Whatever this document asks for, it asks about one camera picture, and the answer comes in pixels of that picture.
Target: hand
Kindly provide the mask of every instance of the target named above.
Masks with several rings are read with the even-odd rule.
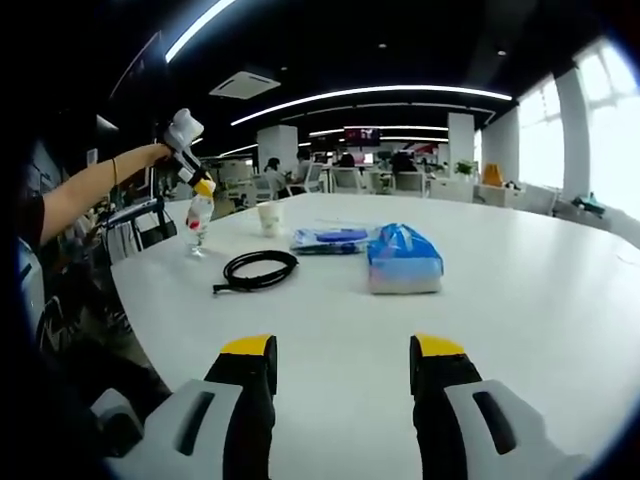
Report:
[[[147,167],[152,167],[158,160],[171,156],[171,149],[163,143],[145,145],[144,147],[139,147],[137,150],[141,150],[140,153],[143,154]]]

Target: led strip light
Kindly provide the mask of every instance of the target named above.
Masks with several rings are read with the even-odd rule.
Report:
[[[321,130],[319,132],[311,132],[309,136],[319,137],[322,135],[330,135],[332,133],[342,133],[347,129],[356,129],[356,128],[372,128],[377,130],[437,130],[440,132],[449,131],[447,127],[419,127],[415,125],[389,125],[389,126],[369,125],[369,126],[348,126],[343,128],[336,128],[334,130]]]
[[[171,48],[169,49],[169,51],[164,57],[166,62],[167,63],[171,62],[171,60],[173,60],[173,57],[175,57],[178,54],[178,52],[182,50],[182,47],[184,47],[187,44],[187,42],[191,40],[191,38],[193,38],[193,36],[200,31],[202,27],[204,27],[207,23],[213,20],[214,17],[216,17],[220,12],[222,12],[225,8],[227,8],[229,5],[231,5],[235,1],[236,0],[219,0],[215,5],[209,8],[209,10],[204,12],[202,16],[200,16],[200,18],[198,18],[195,22],[193,22],[193,25],[191,25],[186,32],[180,35],[180,38],[176,40],[176,43],[174,43],[171,46]]]
[[[487,92],[485,90],[476,90],[474,88],[464,87],[446,87],[442,85],[385,85],[380,87],[364,87],[364,88],[352,88],[349,90],[340,90],[338,92],[321,93],[320,95],[313,95],[311,97],[300,98],[292,102],[282,103],[275,107],[270,107],[265,110],[261,110],[246,117],[239,118],[231,122],[231,126],[235,127],[247,120],[266,115],[267,113],[277,112],[284,108],[293,107],[296,105],[302,105],[303,103],[315,102],[316,100],[324,100],[326,98],[343,97],[346,95],[357,95],[360,93],[374,93],[374,92],[398,92],[398,91],[431,91],[431,92],[450,92],[450,93],[464,93],[467,95],[479,95],[482,97],[495,98],[497,100],[511,100],[509,95],[503,95],[501,93]]]
[[[218,155],[218,157],[226,157],[227,155],[231,155],[232,153],[242,152],[244,150],[249,150],[249,149],[255,148],[257,146],[258,146],[258,144],[254,143],[253,145],[247,145],[246,147],[236,148],[235,150],[229,150],[228,152],[221,153],[220,155]],[[309,146],[311,146],[311,142],[299,143],[298,146],[299,147],[309,147]]]
[[[441,142],[446,143],[449,141],[448,138],[435,138],[435,137],[380,137],[380,141],[390,142],[398,140],[401,142]]]

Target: human arm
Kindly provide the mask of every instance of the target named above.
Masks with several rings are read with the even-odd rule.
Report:
[[[44,195],[44,219],[40,244],[46,243],[93,207],[118,183],[170,155],[162,144],[146,145],[118,155],[111,161],[91,165],[55,190]],[[116,164],[117,179],[114,171]]]

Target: coiled cable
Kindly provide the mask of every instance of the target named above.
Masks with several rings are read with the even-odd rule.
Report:
[[[284,267],[257,277],[237,277],[234,273],[250,263],[273,260],[284,263]],[[227,263],[222,271],[222,275],[227,281],[226,284],[213,286],[213,293],[221,290],[233,290],[236,292],[252,292],[263,288],[271,287],[287,278],[298,265],[298,259],[287,252],[279,250],[261,250],[240,255]]]

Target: blue package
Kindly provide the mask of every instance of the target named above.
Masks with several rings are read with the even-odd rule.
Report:
[[[293,233],[291,251],[302,255],[348,255],[364,252],[378,229],[301,228]]]
[[[367,259],[372,293],[426,293],[442,287],[442,257],[431,242],[407,225],[382,227],[367,247]]]

